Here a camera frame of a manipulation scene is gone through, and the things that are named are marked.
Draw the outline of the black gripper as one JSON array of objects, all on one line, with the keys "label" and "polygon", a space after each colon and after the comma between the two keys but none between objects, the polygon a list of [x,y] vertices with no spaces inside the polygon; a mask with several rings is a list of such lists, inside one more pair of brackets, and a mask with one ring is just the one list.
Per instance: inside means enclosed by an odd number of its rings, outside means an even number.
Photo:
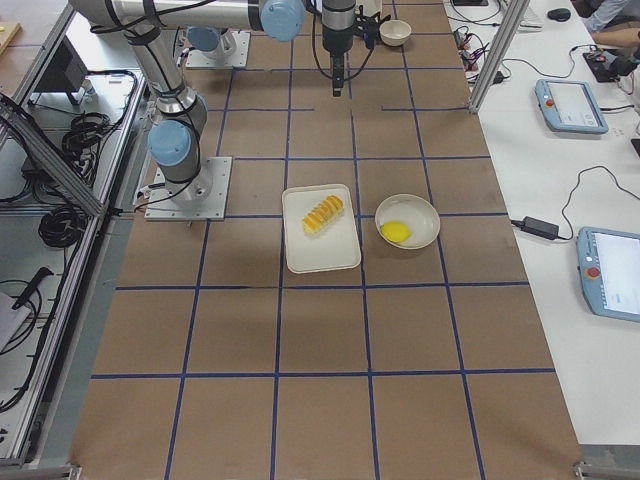
[{"label": "black gripper", "polygon": [[321,10],[323,48],[331,61],[332,96],[340,97],[344,87],[345,55],[353,45],[355,1],[323,0]]}]

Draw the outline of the person forearm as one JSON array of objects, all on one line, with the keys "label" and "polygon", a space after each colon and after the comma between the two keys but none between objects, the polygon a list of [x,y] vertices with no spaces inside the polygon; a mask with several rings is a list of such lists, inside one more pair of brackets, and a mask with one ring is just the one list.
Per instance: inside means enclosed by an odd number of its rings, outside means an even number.
[{"label": "person forearm", "polygon": [[619,48],[638,48],[640,43],[638,28],[601,31],[592,33],[591,37],[596,44]]}]

